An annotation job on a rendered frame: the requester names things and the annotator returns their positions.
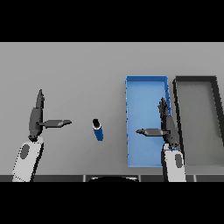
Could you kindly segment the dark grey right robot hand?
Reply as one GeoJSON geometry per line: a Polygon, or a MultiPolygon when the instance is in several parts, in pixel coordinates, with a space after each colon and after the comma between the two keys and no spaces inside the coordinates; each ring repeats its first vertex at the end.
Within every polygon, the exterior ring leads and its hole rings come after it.
{"type": "Polygon", "coordinates": [[[137,134],[146,137],[162,137],[170,149],[179,146],[179,133],[175,127],[172,116],[169,113],[168,105],[165,98],[162,98],[158,104],[158,110],[161,120],[160,129],[138,129],[137,134]]]}

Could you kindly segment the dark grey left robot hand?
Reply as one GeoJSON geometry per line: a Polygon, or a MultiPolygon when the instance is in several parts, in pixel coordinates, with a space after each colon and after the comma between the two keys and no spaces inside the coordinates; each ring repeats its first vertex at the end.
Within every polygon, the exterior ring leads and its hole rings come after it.
{"type": "Polygon", "coordinates": [[[62,128],[68,124],[71,124],[71,120],[44,120],[44,103],[45,96],[42,90],[38,91],[38,96],[35,106],[31,110],[30,120],[29,120],[29,136],[28,138],[32,142],[37,142],[39,136],[42,134],[43,129],[50,128],[62,128]]]}

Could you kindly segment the blue bin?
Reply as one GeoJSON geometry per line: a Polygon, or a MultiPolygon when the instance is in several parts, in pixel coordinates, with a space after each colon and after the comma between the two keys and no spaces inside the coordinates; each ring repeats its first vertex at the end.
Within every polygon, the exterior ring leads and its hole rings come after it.
{"type": "Polygon", "coordinates": [[[168,111],[172,112],[168,77],[127,75],[125,85],[128,167],[161,167],[164,139],[161,136],[144,136],[137,130],[161,128],[158,110],[161,98],[166,99],[168,111]]]}

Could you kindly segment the dark grey bin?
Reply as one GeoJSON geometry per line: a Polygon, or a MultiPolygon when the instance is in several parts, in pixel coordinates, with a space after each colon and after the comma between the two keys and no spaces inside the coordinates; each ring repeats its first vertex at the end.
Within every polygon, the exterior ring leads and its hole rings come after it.
{"type": "Polygon", "coordinates": [[[188,166],[224,165],[224,113],[216,76],[173,80],[180,147],[188,166]]]}

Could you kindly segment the blue pipe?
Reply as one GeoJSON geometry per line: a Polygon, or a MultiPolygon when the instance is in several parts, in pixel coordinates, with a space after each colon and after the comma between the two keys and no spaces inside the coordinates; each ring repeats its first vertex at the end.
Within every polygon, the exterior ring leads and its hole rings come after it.
{"type": "Polygon", "coordinates": [[[96,136],[96,139],[98,141],[102,141],[103,140],[102,125],[100,124],[100,122],[97,118],[95,118],[93,120],[93,131],[94,131],[94,134],[96,136]]]}

